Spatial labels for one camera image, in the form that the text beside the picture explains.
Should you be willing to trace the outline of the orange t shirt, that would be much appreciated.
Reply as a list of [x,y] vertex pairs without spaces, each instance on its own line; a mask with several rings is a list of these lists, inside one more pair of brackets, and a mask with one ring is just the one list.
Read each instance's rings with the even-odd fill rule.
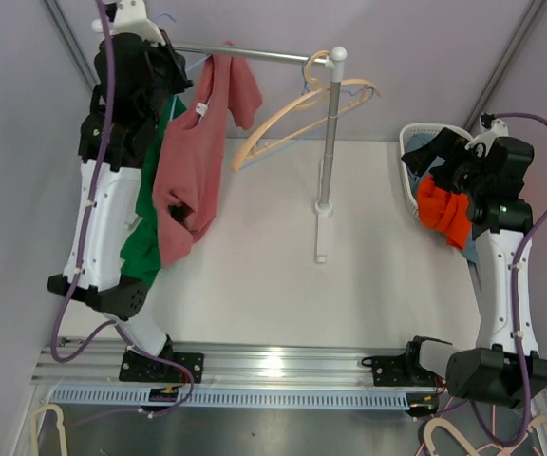
[[420,222],[443,234],[451,247],[463,250],[472,229],[466,215],[467,196],[439,188],[432,176],[427,175],[418,186],[416,201]]

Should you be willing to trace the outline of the pink red t shirt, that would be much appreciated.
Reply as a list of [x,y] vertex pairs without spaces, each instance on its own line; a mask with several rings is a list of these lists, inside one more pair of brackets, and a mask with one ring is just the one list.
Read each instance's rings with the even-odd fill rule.
[[189,255],[217,215],[227,118],[249,130],[262,103],[246,59],[214,54],[203,64],[195,99],[160,149],[152,199],[163,267]]

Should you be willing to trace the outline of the beige plastic hanger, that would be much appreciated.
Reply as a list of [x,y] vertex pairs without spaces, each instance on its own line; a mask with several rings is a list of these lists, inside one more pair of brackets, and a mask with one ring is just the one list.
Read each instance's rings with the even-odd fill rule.
[[[339,81],[340,96],[347,95],[349,97],[348,103],[339,109],[338,113],[340,115],[345,115],[359,106],[366,104],[374,96],[378,98],[382,97],[380,88],[372,81],[361,78],[343,78],[344,72],[340,67],[344,61],[340,59],[341,54],[342,49],[340,47],[335,47],[331,51],[320,50],[314,53],[302,65],[304,87],[301,96],[280,108],[272,117],[252,132],[239,147],[232,160],[231,167],[234,171],[239,171],[249,164],[258,162],[287,143],[299,140],[304,135],[325,126],[328,121],[327,118],[298,128],[280,139],[271,140],[264,145],[260,144],[272,128],[285,118],[289,118],[291,115],[302,111],[314,109],[324,102],[329,102],[332,94],[332,83],[334,81]],[[318,59],[324,61],[324,68],[330,72],[330,81],[326,84],[311,75],[311,68]]]

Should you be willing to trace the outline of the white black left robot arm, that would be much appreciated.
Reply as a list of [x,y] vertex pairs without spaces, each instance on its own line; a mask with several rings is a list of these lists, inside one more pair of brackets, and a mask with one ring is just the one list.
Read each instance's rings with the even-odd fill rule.
[[162,264],[151,192],[167,123],[191,87],[168,39],[121,32],[94,59],[100,81],[81,125],[82,179],[76,231],[64,270],[48,290],[103,315],[154,381],[174,369],[170,337],[143,305]]

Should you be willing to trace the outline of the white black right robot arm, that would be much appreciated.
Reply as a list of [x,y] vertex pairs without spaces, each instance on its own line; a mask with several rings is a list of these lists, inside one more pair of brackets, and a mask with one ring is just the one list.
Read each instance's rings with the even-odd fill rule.
[[533,211],[520,196],[534,155],[533,146],[510,136],[501,121],[474,139],[443,127],[402,155],[412,174],[468,201],[481,321],[472,349],[423,339],[419,351],[402,361],[410,383],[423,384],[437,373],[454,396],[510,409],[527,406],[547,386],[547,360],[539,355],[529,303]]

